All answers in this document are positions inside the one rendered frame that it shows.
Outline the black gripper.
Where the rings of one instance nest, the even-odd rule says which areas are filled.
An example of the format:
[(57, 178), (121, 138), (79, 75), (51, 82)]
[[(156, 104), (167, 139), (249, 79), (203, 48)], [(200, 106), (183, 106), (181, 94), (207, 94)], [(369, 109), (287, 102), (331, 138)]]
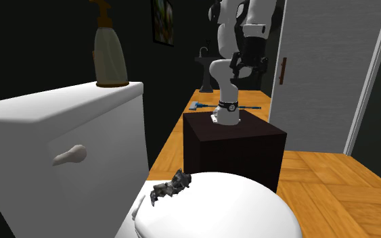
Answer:
[(253, 71), (257, 74), (267, 72), (269, 58), (265, 54), (265, 40), (262, 37), (246, 37), (242, 53), (235, 52), (230, 61), (233, 78), (248, 78)]

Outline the blue floor squeegee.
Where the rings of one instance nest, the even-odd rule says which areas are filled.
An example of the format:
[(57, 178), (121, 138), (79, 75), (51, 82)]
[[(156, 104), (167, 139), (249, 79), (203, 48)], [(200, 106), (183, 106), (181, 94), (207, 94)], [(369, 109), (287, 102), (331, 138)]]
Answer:
[(219, 101), (217, 105), (207, 105), (207, 104), (199, 103), (198, 101), (193, 101), (191, 102), (189, 106), (189, 110), (196, 110), (197, 108), (217, 108), (217, 107), (224, 108), (228, 112), (234, 112), (237, 109), (256, 109), (256, 110), (261, 109), (261, 107), (259, 106), (239, 105), (238, 102), (228, 103), (228, 102)]

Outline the dark robot stand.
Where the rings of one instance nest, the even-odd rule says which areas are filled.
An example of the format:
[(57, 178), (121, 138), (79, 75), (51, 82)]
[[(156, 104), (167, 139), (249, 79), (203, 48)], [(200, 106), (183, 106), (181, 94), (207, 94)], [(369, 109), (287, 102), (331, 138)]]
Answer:
[(240, 110), (237, 125), (215, 124), (210, 112), (183, 114), (185, 173), (226, 172), (277, 191), (287, 133)]

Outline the olive soap dispenser bottle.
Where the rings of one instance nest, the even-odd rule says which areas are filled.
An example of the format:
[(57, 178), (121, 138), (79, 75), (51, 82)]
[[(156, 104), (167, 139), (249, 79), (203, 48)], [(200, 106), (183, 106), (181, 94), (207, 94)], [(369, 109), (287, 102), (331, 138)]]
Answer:
[(125, 57), (119, 38), (108, 16), (111, 6), (105, 0), (89, 0), (99, 7), (95, 33), (93, 61), (96, 86), (102, 88), (125, 87), (129, 84)]

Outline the dark grey crumpled lump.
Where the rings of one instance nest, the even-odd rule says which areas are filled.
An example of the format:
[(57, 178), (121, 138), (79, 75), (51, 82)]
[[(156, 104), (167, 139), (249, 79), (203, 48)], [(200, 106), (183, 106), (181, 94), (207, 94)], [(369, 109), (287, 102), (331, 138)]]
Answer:
[(165, 195), (172, 197), (185, 188), (189, 188), (191, 182), (191, 174), (184, 173), (181, 168), (178, 169), (170, 181), (153, 186), (153, 190), (150, 192), (151, 205), (154, 206), (159, 197), (164, 197)]

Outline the white toilet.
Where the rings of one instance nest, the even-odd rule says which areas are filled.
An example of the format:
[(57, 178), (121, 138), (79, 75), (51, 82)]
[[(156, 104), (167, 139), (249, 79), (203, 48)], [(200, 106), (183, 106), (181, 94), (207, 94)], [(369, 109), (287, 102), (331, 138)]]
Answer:
[(192, 175), (150, 199), (143, 84), (89, 82), (0, 101), (0, 213), (15, 238), (302, 238), (243, 176)]

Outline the dark pedestal sink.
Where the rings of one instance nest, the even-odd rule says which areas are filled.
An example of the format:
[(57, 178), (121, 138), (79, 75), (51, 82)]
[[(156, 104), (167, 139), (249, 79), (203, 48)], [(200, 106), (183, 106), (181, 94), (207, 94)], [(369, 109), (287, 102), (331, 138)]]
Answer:
[(222, 58), (221, 56), (203, 56), (202, 55), (202, 50), (203, 49), (205, 49), (206, 52), (209, 53), (209, 48), (208, 48), (209, 45), (210, 45), (210, 40), (206, 40), (206, 46), (205, 47), (201, 47), (199, 49), (199, 55), (198, 55), (198, 57), (194, 58), (194, 61), (198, 62), (199, 64), (201, 64), (203, 66), (203, 68), (204, 68), (202, 86), (199, 89), (200, 93), (212, 93), (213, 92), (213, 88), (212, 88), (212, 86), (210, 84), (210, 71), (209, 71), (209, 67), (210, 67), (210, 64), (213, 61), (219, 60), (219, 59)]

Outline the framed wall picture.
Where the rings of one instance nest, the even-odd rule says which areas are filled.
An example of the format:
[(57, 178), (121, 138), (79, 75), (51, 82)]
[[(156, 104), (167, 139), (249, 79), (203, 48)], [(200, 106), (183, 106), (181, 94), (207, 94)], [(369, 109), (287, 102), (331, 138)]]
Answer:
[(169, 0), (150, 0), (153, 42), (174, 46), (173, 5)]

